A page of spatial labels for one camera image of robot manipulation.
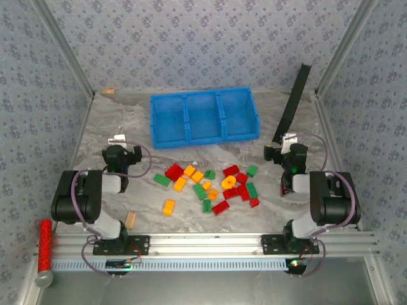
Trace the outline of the large red lego brick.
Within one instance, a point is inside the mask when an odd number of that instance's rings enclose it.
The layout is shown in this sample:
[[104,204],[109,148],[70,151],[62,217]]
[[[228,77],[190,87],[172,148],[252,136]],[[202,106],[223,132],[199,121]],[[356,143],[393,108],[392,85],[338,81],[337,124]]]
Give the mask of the large red lego brick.
[[184,169],[177,163],[174,163],[167,171],[165,171],[165,176],[169,178],[172,182],[176,182],[179,177],[184,174]]

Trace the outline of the yellow rounded flame-print brick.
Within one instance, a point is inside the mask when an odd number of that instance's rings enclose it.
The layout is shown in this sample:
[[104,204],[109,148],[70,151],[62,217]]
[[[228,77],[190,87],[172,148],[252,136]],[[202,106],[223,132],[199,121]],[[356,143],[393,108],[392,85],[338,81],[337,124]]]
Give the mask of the yellow rounded flame-print brick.
[[225,191],[234,188],[236,183],[236,177],[234,175],[229,175],[221,182],[221,187]]

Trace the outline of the black flat bar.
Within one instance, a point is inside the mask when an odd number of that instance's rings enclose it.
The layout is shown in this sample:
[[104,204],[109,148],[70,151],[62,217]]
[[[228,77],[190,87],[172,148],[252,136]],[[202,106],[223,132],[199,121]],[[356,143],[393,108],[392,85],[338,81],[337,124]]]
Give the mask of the black flat bar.
[[291,123],[293,122],[311,68],[311,65],[301,65],[272,142],[281,144],[283,135],[288,132]]

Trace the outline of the small circuit board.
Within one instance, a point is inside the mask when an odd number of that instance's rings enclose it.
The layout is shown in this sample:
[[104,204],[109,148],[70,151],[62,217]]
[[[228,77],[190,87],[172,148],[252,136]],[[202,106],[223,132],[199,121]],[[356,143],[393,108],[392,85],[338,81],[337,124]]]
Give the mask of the small circuit board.
[[285,273],[292,276],[301,276],[306,271],[307,263],[302,259],[286,259],[286,267]]
[[137,264],[141,264],[140,257],[132,257],[129,259],[108,259],[105,263],[106,269],[122,269],[125,271],[133,269]]

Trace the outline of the red cylinder with grey knob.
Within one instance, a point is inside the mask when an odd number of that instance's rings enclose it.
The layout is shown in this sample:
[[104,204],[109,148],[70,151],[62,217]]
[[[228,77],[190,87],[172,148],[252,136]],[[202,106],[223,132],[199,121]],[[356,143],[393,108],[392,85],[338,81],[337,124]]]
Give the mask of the red cylinder with grey knob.
[[46,288],[50,286],[53,281],[52,243],[52,221],[50,219],[43,219],[39,223],[38,275],[35,280],[39,288]]

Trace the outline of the wide aluminium base rail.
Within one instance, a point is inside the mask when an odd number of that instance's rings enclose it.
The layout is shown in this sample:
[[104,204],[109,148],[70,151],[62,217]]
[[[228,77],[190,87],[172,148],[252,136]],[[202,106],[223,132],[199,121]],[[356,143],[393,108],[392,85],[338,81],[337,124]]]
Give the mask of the wide aluminium base rail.
[[[254,258],[263,256],[262,233],[150,233],[148,255],[143,258]],[[86,242],[85,233],[54,235],[55,259],[79,259]],[[317,237],[328,257],[365,257],[380,255],[372,232],[330,231]]]

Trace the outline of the aluminium frame post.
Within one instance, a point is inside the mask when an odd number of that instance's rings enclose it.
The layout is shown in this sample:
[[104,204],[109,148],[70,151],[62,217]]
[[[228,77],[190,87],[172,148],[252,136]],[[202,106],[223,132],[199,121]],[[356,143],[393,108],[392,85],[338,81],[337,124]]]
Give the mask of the aluminium frame post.
[[353,17],[350,19],[350,23],[346,28],[346,31],[343,33],[343,36],[341,37],[338,46],[331,57],[331,60],[329,61],[318,82],[315,89],[317,98],[322,98],[325,96],[329,86],[340,70],[341,65],[344,63],[350,49],[359,37],[363,27],[365,26],[378,2],[379,0],[361,0],[359,3]]
[[57,45],[81,89],[88,97],[93,98],[95,92],[46,1],[30,0],[30,2],[51,35],[53,42]]

